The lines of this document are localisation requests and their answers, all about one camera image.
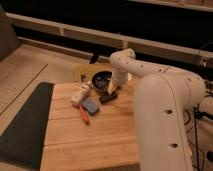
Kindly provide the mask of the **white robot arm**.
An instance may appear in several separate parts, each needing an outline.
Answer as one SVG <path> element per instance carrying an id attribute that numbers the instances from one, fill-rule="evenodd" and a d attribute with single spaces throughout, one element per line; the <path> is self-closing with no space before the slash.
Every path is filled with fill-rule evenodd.
<path id="1" fill-rule="evenodd" d="M 183 113 L 204 100 L 204 79 L 181 68 L 140 61 L 128 48 L 110 55 L 110 86 L 139 78 L 134 89 L 134 119 L 140 171 L 193 171 Z"/>

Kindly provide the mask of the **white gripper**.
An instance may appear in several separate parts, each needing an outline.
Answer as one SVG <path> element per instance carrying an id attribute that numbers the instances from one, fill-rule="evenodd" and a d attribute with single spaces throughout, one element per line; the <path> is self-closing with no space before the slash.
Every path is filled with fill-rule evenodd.
<path id="1" fill-rule="evenodd" d="M 107 92 L 111 95 L 118 89 L 118 86 L 126 84 L 128 81 L 128 73 L 120 70 L 114 70 L 112 73 L 112 82 L 109 83 Z"/>

